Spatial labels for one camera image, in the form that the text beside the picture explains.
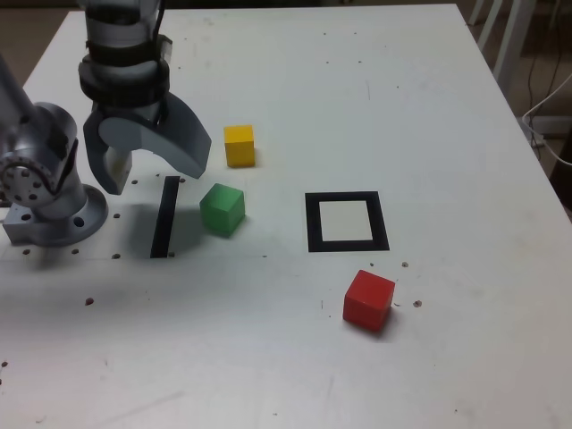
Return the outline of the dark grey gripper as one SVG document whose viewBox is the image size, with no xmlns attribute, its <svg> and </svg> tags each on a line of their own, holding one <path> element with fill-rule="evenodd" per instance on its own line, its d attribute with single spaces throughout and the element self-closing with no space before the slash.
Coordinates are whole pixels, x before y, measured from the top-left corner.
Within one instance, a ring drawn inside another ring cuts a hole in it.
<svg viewBox="0 0 572 429">
<path fill-rule="evenodd" d="M 131 151 L 151 152 L 177 172 L 198 179 L 206 170 L 211 147 L 201 121 L 172 93 L 139 107 L 93 103 L 83 132 L 91 171 L 111 195 L 123 192 L 132 167 Z"/>
</svg>

